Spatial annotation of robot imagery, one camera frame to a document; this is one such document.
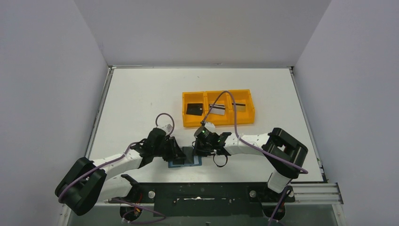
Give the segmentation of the blue leather card holder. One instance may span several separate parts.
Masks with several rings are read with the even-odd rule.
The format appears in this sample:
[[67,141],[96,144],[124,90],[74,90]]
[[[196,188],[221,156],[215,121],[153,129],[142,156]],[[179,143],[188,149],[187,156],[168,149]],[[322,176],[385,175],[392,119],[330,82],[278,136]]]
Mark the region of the blue leather card holder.
[[194,167],[202,165],[201,156],[195,154],[192,146],[184,146],[181,148],[181,151],[184,155],[169,161],[168,168]]

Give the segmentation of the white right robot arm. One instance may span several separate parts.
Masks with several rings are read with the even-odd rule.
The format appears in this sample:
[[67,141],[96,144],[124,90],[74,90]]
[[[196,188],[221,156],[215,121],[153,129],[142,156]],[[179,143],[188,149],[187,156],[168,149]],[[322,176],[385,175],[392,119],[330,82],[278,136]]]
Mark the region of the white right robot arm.
[[194,151],[200,156],[263,155],[274,167],[267,187],[278,194],[306,173],[303,164],[308,148],[281,128],[260,135],[237,136],[230,132],[217,134],[201,126],[194,137]]

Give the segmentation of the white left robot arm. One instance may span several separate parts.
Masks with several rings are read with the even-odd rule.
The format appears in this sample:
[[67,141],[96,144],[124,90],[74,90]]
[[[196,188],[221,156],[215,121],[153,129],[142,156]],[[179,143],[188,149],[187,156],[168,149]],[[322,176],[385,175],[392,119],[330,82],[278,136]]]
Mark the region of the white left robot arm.
[[140,169],[155,157],[164,161],[184,161],[186,155],[174,137],[153,128],[147,138],[133,142],[121,153],[107,158],[79,158],[55,189],[59,203],[66,204],[78,216],[89,212],[100,199],[110,199],[103,190],[106,181],[119,179],[129,170]]

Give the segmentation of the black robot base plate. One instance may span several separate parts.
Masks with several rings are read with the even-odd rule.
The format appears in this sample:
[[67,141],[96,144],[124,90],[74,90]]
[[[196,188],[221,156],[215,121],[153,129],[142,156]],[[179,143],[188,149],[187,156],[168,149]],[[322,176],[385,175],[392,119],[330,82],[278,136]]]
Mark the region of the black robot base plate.
[[127,194],[110,198],[121,204],[128,224],[158,223],[177,217],[271,217],[281,220],[285,204],[293,203],[292,186],[272,191],[265,182],[141,183]]

